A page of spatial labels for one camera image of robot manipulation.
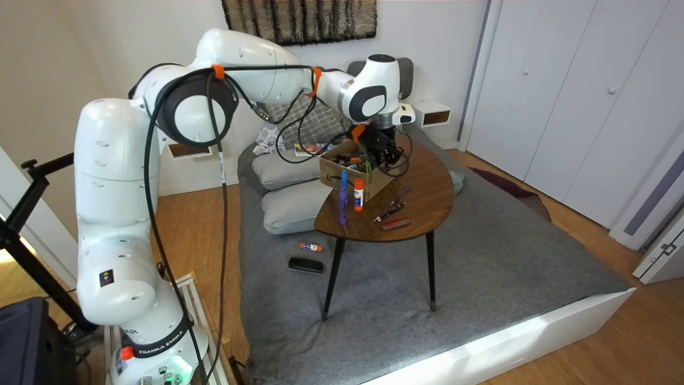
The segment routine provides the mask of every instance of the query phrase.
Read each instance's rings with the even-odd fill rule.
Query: white cabinet
[[[681,129],[684,0],[498,6],[467,151],[612,226]]]

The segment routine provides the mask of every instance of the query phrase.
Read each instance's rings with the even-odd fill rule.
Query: wooden floor
[[[461,165],[490,165],[454,151]],[[203,190],[161,199],[159,222],[175,276],[194,274],[194,284],[208,309],[211,333],[217,332],[221,304],[221,190]],[[638,253],[622,247],[606,231],[542,197],[555,226],[582,242],[600,262],[637,286],[635,295],[594,336],[550,353],[533,363],[487,380],[487,385],[675,385],[684,382],[684,279],[642,286],[630,271]],[[240,191],[228,188],[228,256],[225,279],[225,356],[248,356],[248,342],[240,326]],[[15,262],[0,262],[0,304],[42,295]]]

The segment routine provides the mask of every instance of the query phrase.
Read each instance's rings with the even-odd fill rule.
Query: bottle
[[[363,178],[355,180],[355,211],[363,211]]]

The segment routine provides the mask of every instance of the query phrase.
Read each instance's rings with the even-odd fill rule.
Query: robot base
[[[203,366],[205,372],[211,368],[211,361],[216,356],[214,340],[208,337],[205,328],[208,316],[203,312],[203,305],[198,302],[192,276],[184,276],[178,279],[178,289],[184,295],[187,304],[191,319],[194,319],[194,336],[198,351],[203,353]],[[106,370],[106,385],[129,385],[129,382],[143,382],[143,385],[184,385],[192,380],[192,373],[196,372],[196,355],[191,340],[191,333],[185,333],[174,349],[147,356],[147,359],[129,359],[122,361],[117,356],[117,351],[122,345],[122,333],[117,326],[105,326],[105,368]],[[227,385],[227,372],[223,368],[223,361],[216,361],[216,368],[208,380],[210,385]]]

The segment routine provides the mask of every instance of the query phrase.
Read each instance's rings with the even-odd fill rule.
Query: white wall
[[[378,0],[377,39],[290,51],[322,65],[378,51],[409,56],[416,71],[412,101],[440,101],[459,118],[485,2]],[[156,61],[191,61],[208,27],[225,27],[221,0],[4,0],[1,148],[15,160],[69,151],[88,97],[125,95]],[[244,116],[233,125],[248,133],[259,121]],[[71,180],[48,195],[60,197],[48,203],[75,228]]]

